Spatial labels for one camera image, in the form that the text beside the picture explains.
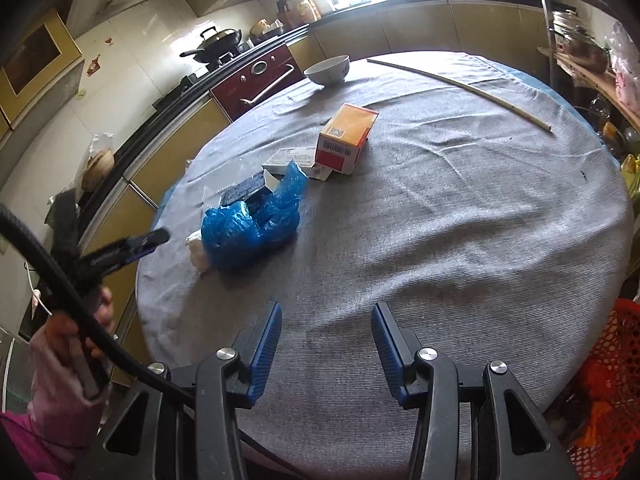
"frying pan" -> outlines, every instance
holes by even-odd
[[[204,33],[214,30],[216,33],[204,39]],[[180,57],[194,56],[198,63],[214,63],[220,56],[229,52],[233,47],[238,46],[242,40],[242,30],[226,28],[218,31],[216,27],[209,27],[200,33],[202,43],[194,50],[187,50],[180,54]]]

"white tissue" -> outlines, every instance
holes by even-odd
[[[207,258],[207,253],[202,245],[202,233],[200,230],[198,229],[196,232],[187,236],[184,244],[189,248],[189,259],[191,260],[191,265],[198,269],[198,272],[201,274],[207,272],[210,268],[210,264],[209,259]]]

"red plastic basket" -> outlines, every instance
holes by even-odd
[[[591,422],[594,445],[575,446],[569,456],[581,478],[612,480],[640,438],[640,305],[616,301],[578,379],[606,409]]]

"blue plastic bag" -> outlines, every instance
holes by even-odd
[[[305,195],[308,177],[295,162],[254,213],[245,202],[209,209],[202,219],[202,244],[217,270],[247,266],[263,252],[292,239],[300,224],[298,205]]]

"round table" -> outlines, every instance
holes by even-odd
[[[474,85],[552,132],[428,76],[357,61],[343,85],[297,83],[204,146],[159,218],[171,241],[138,267],[146,342],[171,367],[281,304],[265,394],[238,410],[239,426],[314,478],[407,468],[417,412],[386,386],[370,332],[377,301],[454,362],[507,362],[543,409],[600,335],[628,260],[619,169],[559,96],[467,54],[382,58]],[[279,148],[315,145],[344,102],[380,112],[353,175],[310,181],[283,250],[236,275],[199,276],[184,239],[207,204]]]

